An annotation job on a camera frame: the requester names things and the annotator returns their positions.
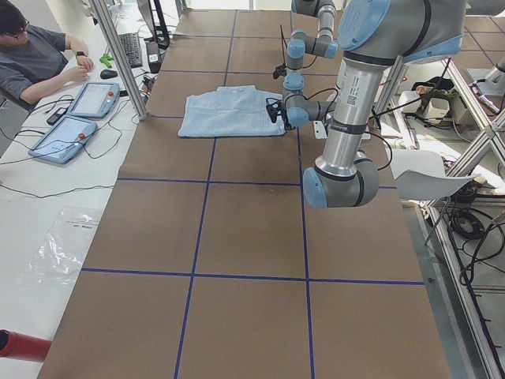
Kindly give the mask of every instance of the eyeglasses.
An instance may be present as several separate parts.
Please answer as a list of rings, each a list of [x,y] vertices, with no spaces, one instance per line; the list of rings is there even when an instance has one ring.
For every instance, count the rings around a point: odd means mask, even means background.
[[[6,36],[9,36],[9,37],[13,37],[15,39],[19,39],[24,32],[26,32],[26,28],[30,25],[30,21],[26,21],[24,23],[24,26],[23,28],[20,29],[20,32],[18,32],[17,34],[11,34],[11,33],[4,33]]]

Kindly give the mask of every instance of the keyboard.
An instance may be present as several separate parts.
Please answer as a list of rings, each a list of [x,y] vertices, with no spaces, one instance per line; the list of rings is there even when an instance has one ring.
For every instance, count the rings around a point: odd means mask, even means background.
[[[142,50],[140,49],[140,39],[136,33],[120,34],[119,40],[123,49],[125,49],[126,57],[128,58],[129,66],[142,66]]]

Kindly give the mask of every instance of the folded cloth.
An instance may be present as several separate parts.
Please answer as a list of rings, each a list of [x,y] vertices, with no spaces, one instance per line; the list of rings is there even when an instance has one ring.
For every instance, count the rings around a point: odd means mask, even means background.
[[[278,93],[257,90],[254,85],[219,87],[217,91],[186,99],[179,137],[255,137],[284,134],[279,117],[273,123],[267,113],[267,98]]]

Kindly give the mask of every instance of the blue case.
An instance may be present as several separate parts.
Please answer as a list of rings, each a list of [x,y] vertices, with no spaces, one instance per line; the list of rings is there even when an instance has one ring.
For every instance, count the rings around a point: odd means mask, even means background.
[[[119,84],[117,83],[86,83],[70,104],[67,114],[82,118],[104,118],[118,97]]]
[[[53,163],[67,163],[84,147],[97,129],[98,125],[94,121],[66,114],[28,150],[28,154]]]

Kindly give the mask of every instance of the man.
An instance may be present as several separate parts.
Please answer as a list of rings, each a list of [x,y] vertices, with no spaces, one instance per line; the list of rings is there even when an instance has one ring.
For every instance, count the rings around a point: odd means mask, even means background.
[[[76,54],[77,67],[62,72],[65,50]],[[30,25],[16,6],[0,0],[0,89],[7,97],[30,109],[68,82],[86,81],[91,69],[82,39]]]

